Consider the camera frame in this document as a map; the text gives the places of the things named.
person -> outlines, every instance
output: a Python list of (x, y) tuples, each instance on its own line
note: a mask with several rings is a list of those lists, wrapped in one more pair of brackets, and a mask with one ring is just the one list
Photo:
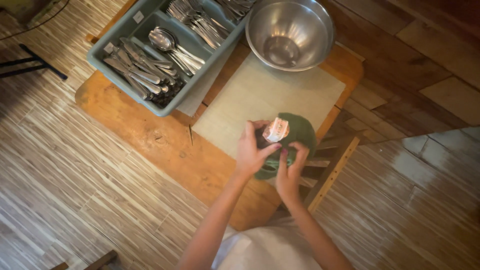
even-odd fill
[(353, 269), (300, 199), (300, 173), (309, 149), (299, 142), (289, 145), (297, 150), (297, 155), (288, 168), (288, 151), (281, 150), (275, 183), (291, 216), (272, 219), (266, 227), (244, 232), (227, 227), (247, 182), (262, 167), (266, 157), (281, 148), (279, 143), (257, 148), (255, 129), (268, 123), (246, 123), (238, 142), (235, 170), (182, 254), (177, 269)]

bowl rim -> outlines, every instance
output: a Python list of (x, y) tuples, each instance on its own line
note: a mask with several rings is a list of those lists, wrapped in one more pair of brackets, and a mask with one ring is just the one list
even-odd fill
[(309, 66), (306, 66), (306, 67), (303, 67), (303, 68), (285, 68), (285, 67), (281, 67), (281, 66), (277, 66), (271, 62), (269, 62), (267, 59), (265, 59), (263, 56), (260, 55), (260, 53), (257, 51), (257, 49), (255, 49), (255, 47), (253, 46), (252, 44), (252, 40), (250, 39), (250, 34), (249, 34), (249, 24), (250, 24), (250, 19), (252, 17), (252, 13), (253, 13), (253, 9), (255, 8), (255, 5), (253, 6), (253, 8), (250, 10), (250, 12), (247, 14), (246, 16), (246, 25), (245, 25), (245, 36), (247, 38), (247, 42), (248, 42), (248, 45), (250, 45), (250, 49), (253, 51), (253, 53), (260, 59), (262, 60), (262, 62), (264, 62), (265, 64), (267, 64), (268, 66), (271, 66), (273, 68), (276, 68), (276, 69), (279, 69), (279, 70), (283, 70), (283, 71), (293, 71), (293, 72), (298, 72), (298, 71), (305, 71), (305, 70), (308, 70), (308, 69), (311, 69), (313, 67), (316, 67), (318, 66), (319, 64), (321, 64), (323, 61), (325, 61), (325, 59), (327, 59), (328, 55), (330, 54), (330, 52), (332, 51), (332, 48), (335, 44), (335, 38), (336, 38), (336, 27), (335, 27), (335, 23), (332, 19), (332, 16), (330, 16), (330, 13), (328, 13), (327, 9), (319, 2), (315, 1), (316, 4), (318, 4), (322, 9), (323, 11), (325, 11), (325, 14), (327, 15), (327, 17), (330, 19), (330, 21), (332, 22), (332, 42), (328, 45), (328, 48), (327, 48), (327, 52), (325, 54), (325, 57), (321, 60), (319, 60), (318, 62), (312, 64), (312, 65), (309, 65)]

cutting board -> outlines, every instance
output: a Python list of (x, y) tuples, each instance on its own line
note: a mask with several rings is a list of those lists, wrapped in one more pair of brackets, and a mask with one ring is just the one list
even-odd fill
[(192, 129), (235, 158), (247, 120), (273, 120), (279, 112), (291, 112), (317, 130), (344, 89), (344, 83), (319, 67), (276, 70), (252, 52)]

white shirt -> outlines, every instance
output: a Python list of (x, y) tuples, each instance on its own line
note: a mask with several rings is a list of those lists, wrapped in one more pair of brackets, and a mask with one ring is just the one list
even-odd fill
[(237, 232), (228, 227), (213, 270), (321, 270), (291, 217)]

hand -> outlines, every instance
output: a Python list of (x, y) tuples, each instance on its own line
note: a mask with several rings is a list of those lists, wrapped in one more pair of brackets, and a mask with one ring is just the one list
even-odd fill
[(255, 129), (259, 129), (269, 123), (269, 121), (263, 120), (247, 121), (245, 130), (238, 142), (235, 173), (247, 178), (247, 180), (263, 166), (265, 159), (270, 154), (282, 147), (281, 144), (274, 143), (263, 149), (257, 148)]
[(297, 150), (295, 162), (287, 168), (287, 149), (282, 149), (280, 164), (276, 175), (276, 190), (285, 204), (300, 201), (299, 184), (300, 174), (307, 161), (310, 149), (302, 143), (293, 142), (289, 146)]

